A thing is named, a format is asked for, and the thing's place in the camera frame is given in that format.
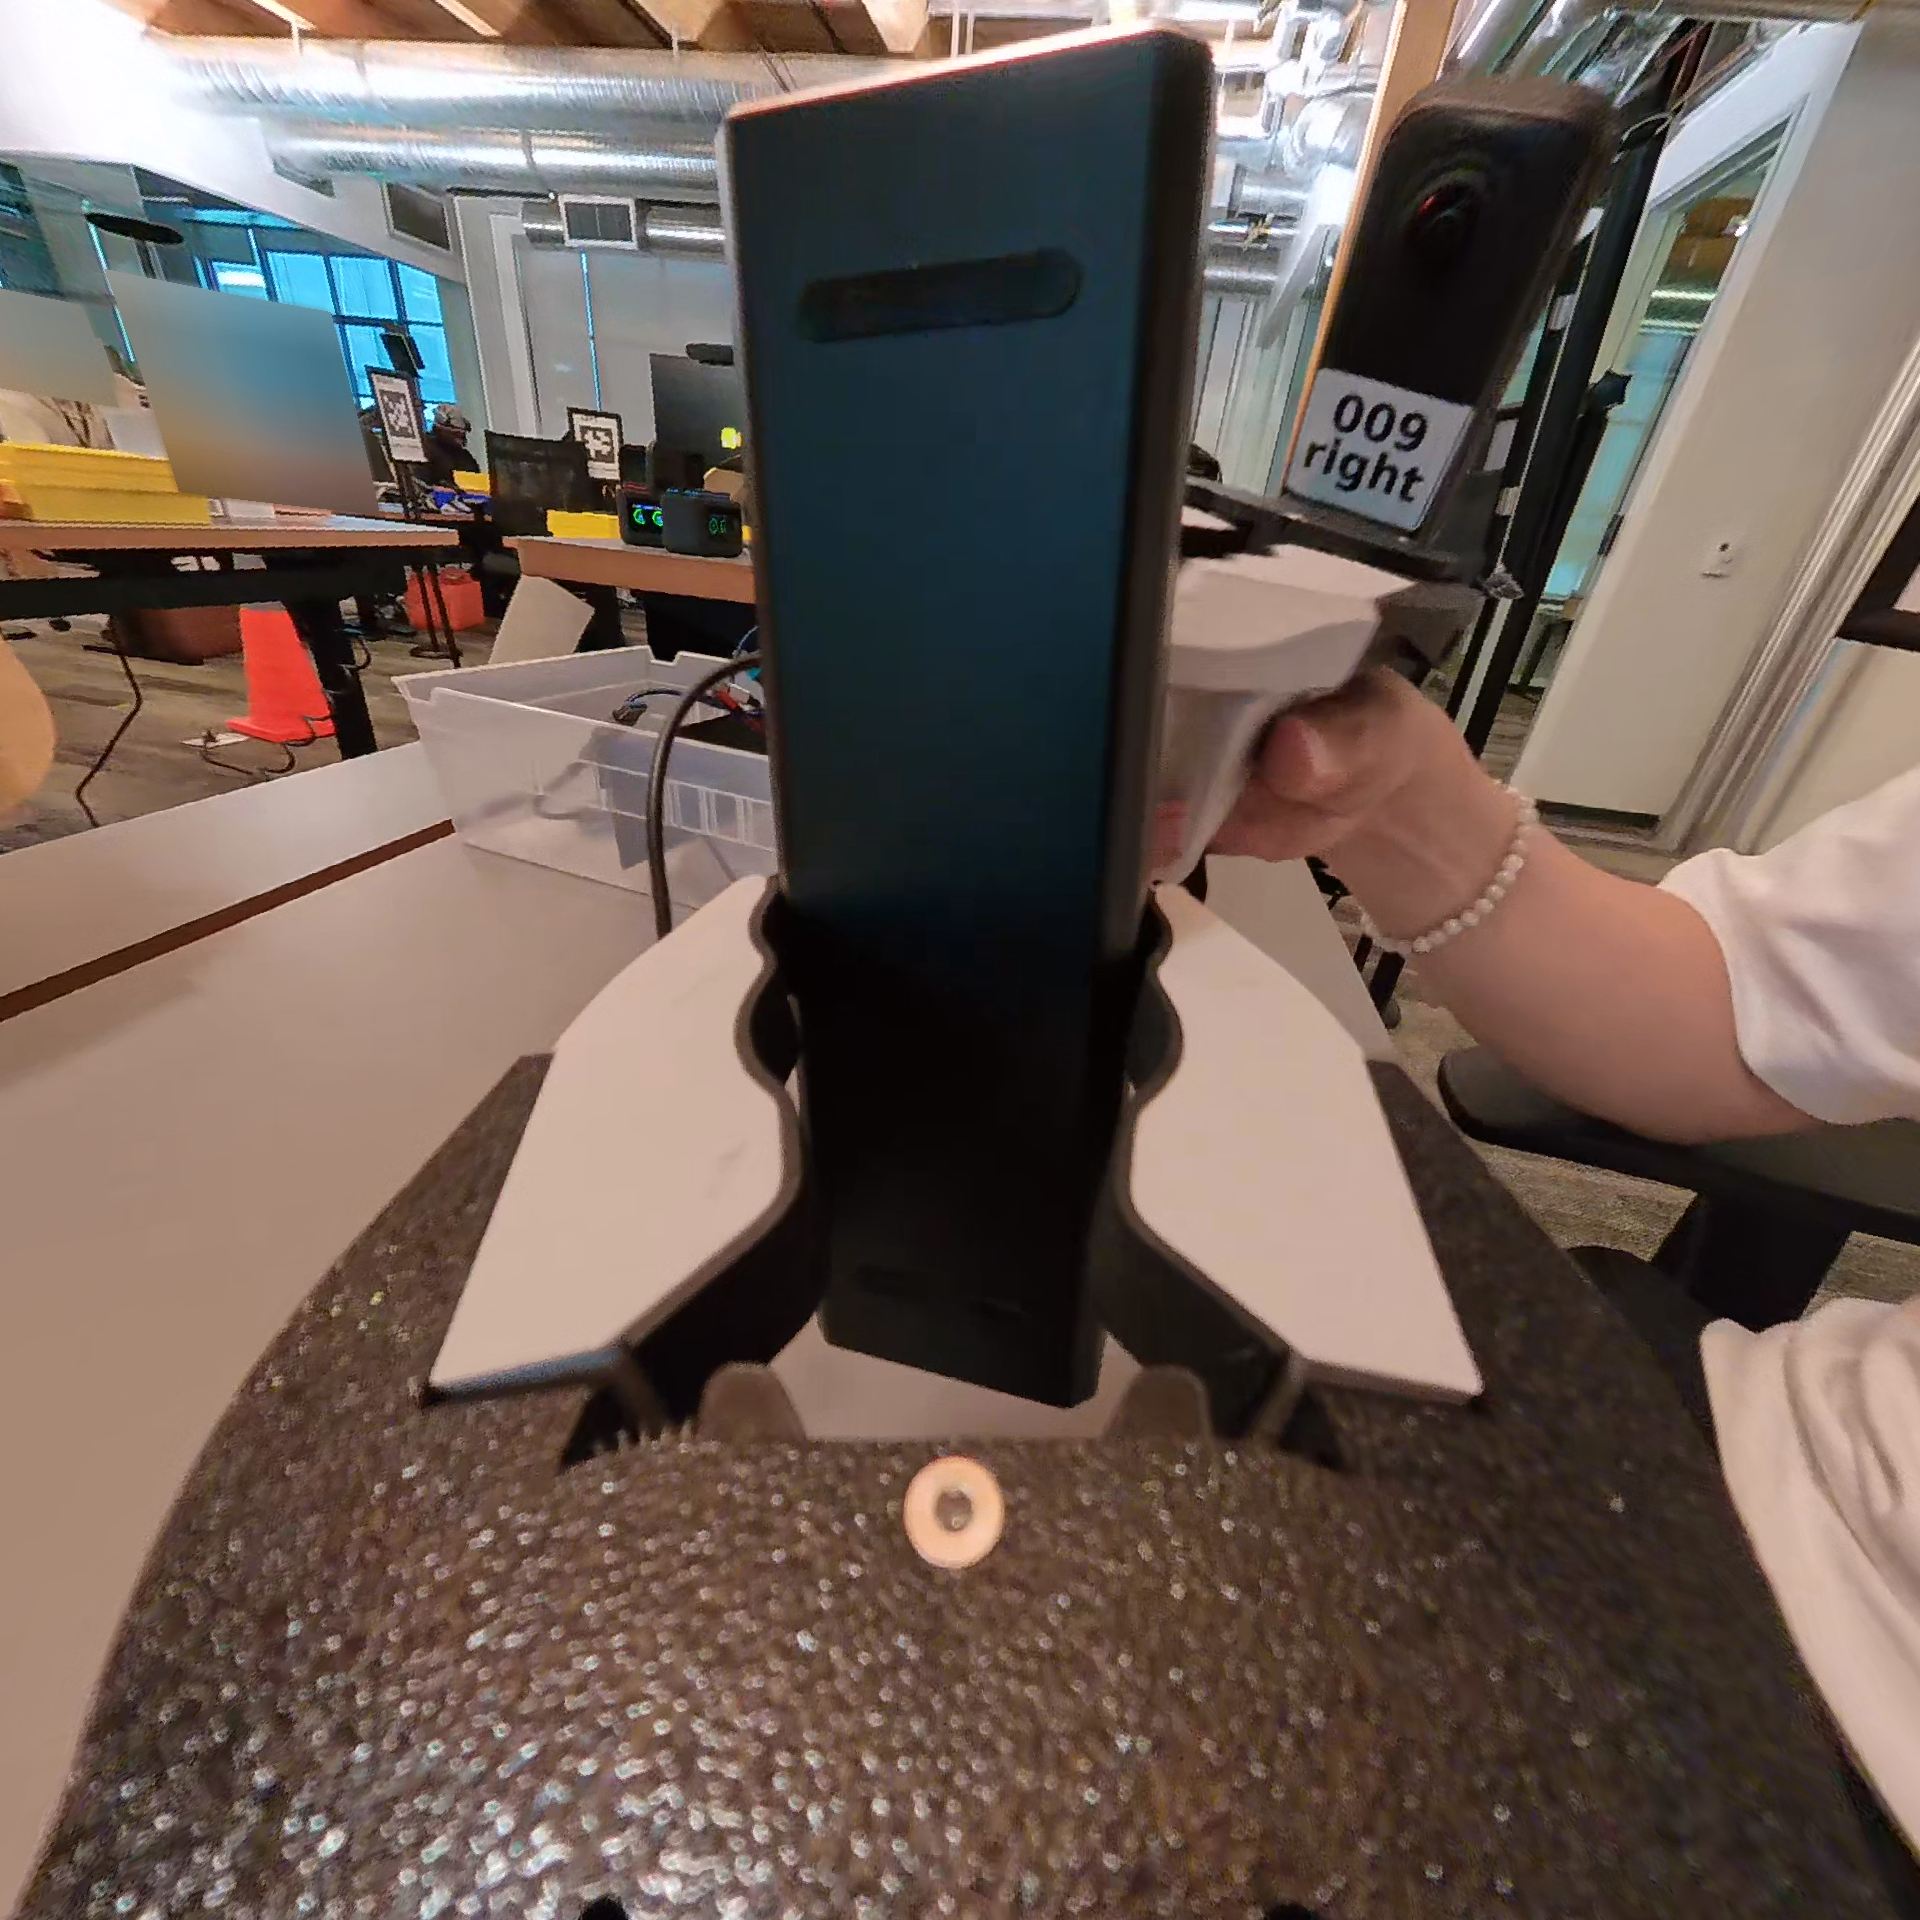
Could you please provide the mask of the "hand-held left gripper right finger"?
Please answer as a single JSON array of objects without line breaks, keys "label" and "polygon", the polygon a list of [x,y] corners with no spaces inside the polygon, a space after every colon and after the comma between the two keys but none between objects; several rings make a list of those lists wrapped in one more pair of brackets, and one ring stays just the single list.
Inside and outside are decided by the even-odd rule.
[{"label": "hand-held left gripper right finger", "polygon": [[1391,1046],[1324,898],[1270,944],[1182,885],[1149,896],[1111,1163],[1101,1327],[1192,1381],[1220,1437],[1320,1384],[1468,1405],[1482,1368],[1375,1085]]}]

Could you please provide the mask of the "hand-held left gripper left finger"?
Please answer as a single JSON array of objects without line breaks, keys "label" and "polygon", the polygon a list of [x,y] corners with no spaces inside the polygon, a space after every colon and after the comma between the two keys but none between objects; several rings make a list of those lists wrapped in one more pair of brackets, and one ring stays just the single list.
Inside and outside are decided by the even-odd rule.
[{"label": "hand-held left gripper left finger", "polygon": [[783,991],[744,877],[639,951],[560,1034],[439,1352],[432,1400],[600,1387],[686,1419],[820,1300],[770,1251],[803,1192]]}]

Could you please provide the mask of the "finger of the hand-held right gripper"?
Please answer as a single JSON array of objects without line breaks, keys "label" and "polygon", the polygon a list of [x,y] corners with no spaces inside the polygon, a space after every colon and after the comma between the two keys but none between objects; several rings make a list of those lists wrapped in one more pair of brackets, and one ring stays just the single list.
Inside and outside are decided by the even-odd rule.
[{"label": "finger of the hand-held right gripper", "polygon": [[1167,685],[1332,692],[1370,664],[1410,589],[1405,575],[1299,544],[1184,560],[1167,603]]}]

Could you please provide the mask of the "black usb hub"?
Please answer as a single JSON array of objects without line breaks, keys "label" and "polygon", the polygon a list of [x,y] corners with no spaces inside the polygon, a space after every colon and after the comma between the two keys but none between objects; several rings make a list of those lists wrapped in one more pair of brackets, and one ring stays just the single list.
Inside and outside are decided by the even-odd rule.
[{"label": "black usb hub", "polygon": [[1131,27],[720,140],[831,1344],[1072,1405],[1140,978],[1213,68]]}]

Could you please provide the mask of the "red black USB-A cable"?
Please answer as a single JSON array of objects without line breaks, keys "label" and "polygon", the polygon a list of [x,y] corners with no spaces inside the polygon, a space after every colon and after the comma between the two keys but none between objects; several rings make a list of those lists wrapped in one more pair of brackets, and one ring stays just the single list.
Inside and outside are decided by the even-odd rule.
[{"label": "red black USB-A cable", "polygon": [[666,867],[666,787],[668,787],[668,771],[675,754],[675,747],[683,733],[686,720],[699,704],[718,704],[728,711],[728,696],[720,696],[725,685],[731,685],[740,677],[756,677],[760,671],[760,650],[758,646],[740,646],[731,654],[731,659],[723,661],[718,668],[702,674],[692,682],[683,692],[678,692],[676,702],[671,704],[654,747],[654,762],[650,768],[650,784],[646,784],[646,808],[644,808],[644,847],[646,847],[646,872],[651,885],[651,902],[654,902],[654,920],[656,920],[656,942],[662,944],[675,931],[675,904],[670,893],[670,877]]}]

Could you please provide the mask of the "clear plastic bin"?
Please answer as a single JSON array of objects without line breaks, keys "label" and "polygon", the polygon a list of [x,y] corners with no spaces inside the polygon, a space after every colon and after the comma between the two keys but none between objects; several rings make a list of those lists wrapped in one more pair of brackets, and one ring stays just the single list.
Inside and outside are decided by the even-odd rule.
[{"label": "clear plastic bin", "polygon": [[[540,662],[399,679],[454,831],[472,850],[646,896],[644,808],[659,731],[678,692],[715,668],[636,644]],[[731,883],[778,872],[778,813],[760,696],[739,679],[699,704],[666,787],[675,915]]]}]

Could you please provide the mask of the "person's right forearm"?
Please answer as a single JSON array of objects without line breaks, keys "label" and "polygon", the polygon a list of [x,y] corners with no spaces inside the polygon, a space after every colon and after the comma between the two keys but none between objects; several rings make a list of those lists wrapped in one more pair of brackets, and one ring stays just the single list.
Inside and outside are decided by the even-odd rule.
[{"label": "person's right forearm", "polygon": [[1536,820],[1511,891],[1471,928],[1407,952],[1478,1045],[1579,1114],[1680,1146],[1814,1125],[1746,1063],[1704,919],[1590,867]]}]

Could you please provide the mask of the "person's right hand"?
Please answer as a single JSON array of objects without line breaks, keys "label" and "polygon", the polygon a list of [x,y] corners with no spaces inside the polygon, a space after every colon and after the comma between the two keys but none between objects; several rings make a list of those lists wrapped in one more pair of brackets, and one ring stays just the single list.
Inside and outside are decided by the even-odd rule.
[{"label": "person's right hand", "polygon": [[1391,947],[1426,952],[1516,885],[1534,812],[1493,780],[1445,711],[1389,671],[1266,717],[1230,756],[1215,818],[1167,800],[1167,877],[1197,856],[1316,856]]}]

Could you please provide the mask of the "wooden pillar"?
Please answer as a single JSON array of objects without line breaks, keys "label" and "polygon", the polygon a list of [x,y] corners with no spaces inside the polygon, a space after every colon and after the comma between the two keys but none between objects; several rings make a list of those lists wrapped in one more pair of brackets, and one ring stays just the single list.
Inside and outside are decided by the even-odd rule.
[{"label": "wooden pillar", "polygon": [[1396,3],[1394,6],[1382,47],[1381,79],[1360,143],[1350,207],[1338,237],[1324,310],[1311,344],[1310,372],[1319,371],[1330,348],[1338,302],[1352,268],[1360,214],[1373,187],[1388,132],[1407,100],[1443,70],[1455,29],[1455,8],[1459,3]]}]

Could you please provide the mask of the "white foam board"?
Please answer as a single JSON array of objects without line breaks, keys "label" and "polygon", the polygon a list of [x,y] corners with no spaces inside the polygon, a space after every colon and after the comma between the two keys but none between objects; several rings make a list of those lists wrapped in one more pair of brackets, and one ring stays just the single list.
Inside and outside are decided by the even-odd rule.
[{"label": "white foam board", "polygon": [[564,583],[524,574],[495,623],[488,662],[525,664],[574,656],[591,621],[587,599]]}]

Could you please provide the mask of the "white t-shirt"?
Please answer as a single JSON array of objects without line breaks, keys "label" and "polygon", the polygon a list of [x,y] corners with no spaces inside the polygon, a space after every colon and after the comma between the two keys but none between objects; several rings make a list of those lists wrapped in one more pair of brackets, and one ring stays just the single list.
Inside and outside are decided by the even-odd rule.
[{"label": "white t-shirt", "polygon": [[[1918,775],[1664,888],[1714,933],[1749,1070],[1836,1125],[1918,1116]],[[1700,1340],[1720,1475],[1854,1765],[1918,1840],[1918,1306]]]}]

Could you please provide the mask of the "black tv monitor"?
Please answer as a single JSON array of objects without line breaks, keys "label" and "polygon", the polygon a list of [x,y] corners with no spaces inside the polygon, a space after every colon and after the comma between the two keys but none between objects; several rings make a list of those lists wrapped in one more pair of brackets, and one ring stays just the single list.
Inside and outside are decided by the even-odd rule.
[{"label": "black tv monitor", "polygon": [[651,352],[650,372],[651,484],[702,488],[709,470],[739,470],[744,458],[747,406],[734,348],[698,342],[698,352]]}]

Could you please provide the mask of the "orange traffic cone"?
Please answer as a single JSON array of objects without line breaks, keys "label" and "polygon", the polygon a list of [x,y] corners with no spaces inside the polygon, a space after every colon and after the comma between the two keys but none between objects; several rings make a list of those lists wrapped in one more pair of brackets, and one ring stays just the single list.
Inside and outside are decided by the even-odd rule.
[{"label": "orange traffic cone", "polygon": [[333,738],[328,696],[283,607],[240,607],[246,706],[223,730],[274,747],[301,747]]}]

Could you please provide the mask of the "black-legged wooden table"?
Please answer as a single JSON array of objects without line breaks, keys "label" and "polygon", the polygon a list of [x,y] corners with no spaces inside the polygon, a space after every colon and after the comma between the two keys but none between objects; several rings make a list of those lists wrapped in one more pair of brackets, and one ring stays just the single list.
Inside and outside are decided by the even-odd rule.
[{"label": "black-legged wooden table", "polygon": [[342,758],[376,750],[342,603],[399,591],[412,570],[458,556],[442,523],[295,516],[261,523],[4,519],[10,560],[47,575],[4,581],[4,621],[119,616],[188,607],[280,606],[318,668]]}]

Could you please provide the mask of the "spiral metal duct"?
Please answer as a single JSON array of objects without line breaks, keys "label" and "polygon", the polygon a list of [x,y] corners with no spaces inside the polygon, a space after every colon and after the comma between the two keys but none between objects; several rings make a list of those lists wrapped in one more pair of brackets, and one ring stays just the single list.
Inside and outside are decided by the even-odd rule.
[{"label": "spiral metal duct", "polygon": [[643,175],[706,195],[734,108],[910,68],[862,55],[423,38],[175,38],[160,56],[180,100],[250,122],[280,175],[492,195]]}]

